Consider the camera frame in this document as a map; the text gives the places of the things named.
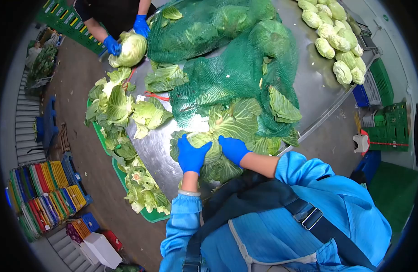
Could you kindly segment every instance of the stainless steel table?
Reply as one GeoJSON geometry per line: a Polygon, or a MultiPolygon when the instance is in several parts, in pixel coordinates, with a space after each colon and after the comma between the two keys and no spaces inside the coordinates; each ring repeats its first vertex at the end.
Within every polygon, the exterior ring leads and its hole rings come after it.
{"type": "MultiPolygon", "coordinates": [[[[354,85],[343,86],[337,82],[333,73],[335,60],[328,60],[319,55],[314,45],[315,39],[318,37],[316,30],[308,27],[303,22],[301,19],[302,10],[298,7],[297,2],[272,0],[272,3],[280,14],[283,24],[292,30],[298,48],[299,64],[293,86],[303,116],[297,126],[301,135],[299,142],[301,142],[337,110],[350,95],[354,85]]],[[[208,57],[220,54],[221,51],[223,50],[218,50],[208,57]]],[[[362,59],[369,67],[376,57],[372,51],[365,51],[362,59]]],[[[108,64],[107,54],[101,57],[100,61],[106,71],[113,70],[108,64]]],[[[144,93],[144,77],[148,72],[152,72],[152,68],[149,60],[145,59],[130,79],[130,82],[136,85],[136,90],[132,93],[134,98],[144,93]]],[[[161,103],[168,111],[171,111],[169,102],[161,101],[161,103]]],[[[197,124],[190,131],[205,131],[208,128],[207,124],[200,122],[197,122],[197,124]]],[[[179,164],[169,156],[170,134],[177,130],[180,130],[180,128],[177,127],[174,120],[171,120],[161,127],[151,130],[143,139],[133,139],[136,125],[132,119],[126,128],[135,150],[169,200],[177,195],[178,184],[182,178],[179,164]]],[[[292,149],[292,146],[282,145],[282,152],[279,156],[292,149]]],[[[204,198],[212,188],[207,184],[201,186],[202,197],[204,198]]]]}

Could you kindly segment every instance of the blue jacket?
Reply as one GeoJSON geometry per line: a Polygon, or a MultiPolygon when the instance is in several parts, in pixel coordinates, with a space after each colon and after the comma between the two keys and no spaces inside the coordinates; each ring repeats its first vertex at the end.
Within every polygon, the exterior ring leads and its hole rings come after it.
{"type": "MultiPolygon", "coordinates": [[[[301,199],[319,208],[373,265],[381,262],[392,231],[367,189],[347,177],[336,176],[321,160],[306,160],[304,155],[293,151],[280,158],[276,178],[292,186],[301,199]],[[316,180],[324,175],[330,177],[316,180]]],[[[201,210],[199,197],[179,194],[173,199],[167,238],[161,243],[164,259],[160,271],[182,271],[188,241],[200,227],[201,210]]],[[[370,271],[362,266],[342,265],[336,242],[331,239],[323,244],[285,208],[232,219],[202,242],[201,254],[204,259],[202,271],[241,272],[250,269],[251,263],[272,264],[288,260],[285,267],[299,270],[370,271]]]]}

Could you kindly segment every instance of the concrete floor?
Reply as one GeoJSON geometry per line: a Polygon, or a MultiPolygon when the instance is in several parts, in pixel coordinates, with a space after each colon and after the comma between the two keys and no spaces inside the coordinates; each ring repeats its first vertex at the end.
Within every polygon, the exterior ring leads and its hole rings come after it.
{"type": "MultiPolygon", "coordinates": [[[[166,221],[149,223],[137,215],[127,200],[97,134],[83,121],[88,91],[105,76],[97,55],[67,38],[59,48],[58,66],[48,85],[45,101],[56,96],[57,124],[67,124],[67,134],[76,170],[82,184],[93,199],[83,212],[91,211],[102,229],[115,233],[123,243],[124,255],[130,262],[141,264],[147,271],[157,271],[162,260],[159,246],[165,238],[166,221]]],[[[354,96],[327,119],[312,135],[294,150],[308,159],[320,158],[329,163],[337,175],[349,176],[361,160],[354,154],[352,136],[357,133],[353,119],[354,96]]]]}

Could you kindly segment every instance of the green netting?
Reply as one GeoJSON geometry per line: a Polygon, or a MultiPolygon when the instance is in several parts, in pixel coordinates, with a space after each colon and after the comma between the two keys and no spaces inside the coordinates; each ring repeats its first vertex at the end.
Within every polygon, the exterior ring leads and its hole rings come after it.
{"type": "Polygon", "coordinates": [[[243,31],[217,57],[198,57],[186,62],[183,71],[190,81],[169,92],[173,115],[186,127],[195,114],[208,116],[211,106],[228,106],[239,97],[254,97],[262,108],[257,135],[285,137],[293,124],[275,121],[268,88],[275,87],[296,108],[293,89],[298,66],[295,38],[278,20],[264,20],[243,31]],[[266,73],[263,59],[266,58],[266,73]]]}
{"type": "Polygon", "coordinates": [[[177,63],[228,44],[242,31],[264,19],[274,19],[270,0],[183,0],[166,4],[151,23],[147,56],[156,62],[177,63]],[[163,16],[173,4],[180,19],[163,16]]]}

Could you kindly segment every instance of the blue nitrile glove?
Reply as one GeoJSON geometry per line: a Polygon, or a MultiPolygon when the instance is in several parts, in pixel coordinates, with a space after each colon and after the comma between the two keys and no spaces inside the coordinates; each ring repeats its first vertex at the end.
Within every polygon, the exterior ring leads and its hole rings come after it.
{"type": "Polygon", "coordinates": [[[177,141],[177,147],[179,148],[179,165],[183,172],[194,171],[200,176],[200,168],[203,166],[206,153],[212,147],[212,142],[207,142],[200,148],[193,147],[186,134],[182,135],[177,141]]]}
{"type": "Polygon", "coordinates": [[[223,154],[231,160],[235,165],[241,167],[239,163],[245,154],[252,152],[247,149],[245,143],[235,138],[224,138],[223,135],[218,137],[218,142],[223,148],[223,154]]]}
{"type": "Polygon", "coordinates": [[[135,23],[133,23],[133,29],[135,30],[136,34],[142,35],[147,39],[150,28],[147,25],[146,17],[147,15],[137,15],[135,23]]]}
{"type": "Polygon", "coordinates": [[[108,52],[114,56],[118,56],[122,51],[122,45],[119,44],[112,36],[107,36],[103,44],[108,48],[108,52]]]}

